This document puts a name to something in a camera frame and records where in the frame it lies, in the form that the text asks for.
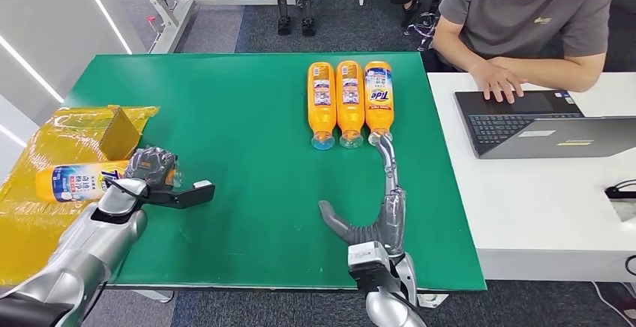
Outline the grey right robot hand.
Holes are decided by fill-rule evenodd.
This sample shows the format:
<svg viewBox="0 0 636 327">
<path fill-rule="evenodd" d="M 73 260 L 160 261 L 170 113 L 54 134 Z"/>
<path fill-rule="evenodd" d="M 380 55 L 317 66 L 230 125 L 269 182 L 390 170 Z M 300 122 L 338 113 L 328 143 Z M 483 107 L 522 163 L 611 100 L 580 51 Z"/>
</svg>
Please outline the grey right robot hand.
<svg viewBox="0 0 636 327">
<path fill-rule="evenodd" d="M 380 136 L 376 150 L 382 157 L 385 174 L 385 193 L 376 220 L 368 226 L 354 226 L 338 216 L 326 200 L 319 201 L 319 210 L 326 226 L 346 244 L 379 242 L 389 257 L 398 257 L 404 253 L 406 192 L 398 182 L 398 165 L 390 139 Z"/>
</svg>

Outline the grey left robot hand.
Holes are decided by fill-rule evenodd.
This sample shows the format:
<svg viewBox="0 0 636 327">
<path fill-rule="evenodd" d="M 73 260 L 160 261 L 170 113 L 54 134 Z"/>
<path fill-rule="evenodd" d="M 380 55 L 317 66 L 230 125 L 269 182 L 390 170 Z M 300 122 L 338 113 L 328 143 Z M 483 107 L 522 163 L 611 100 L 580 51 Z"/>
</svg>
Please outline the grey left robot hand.
<svg viewBox="0 0 636 327">
<path fill-rule="evenodd" d="M 160 147 L 138 148 L 124 168 L 125 179 L 143 180 L 150 188 L 172 190 L 178 156 Z"/>
</svg>

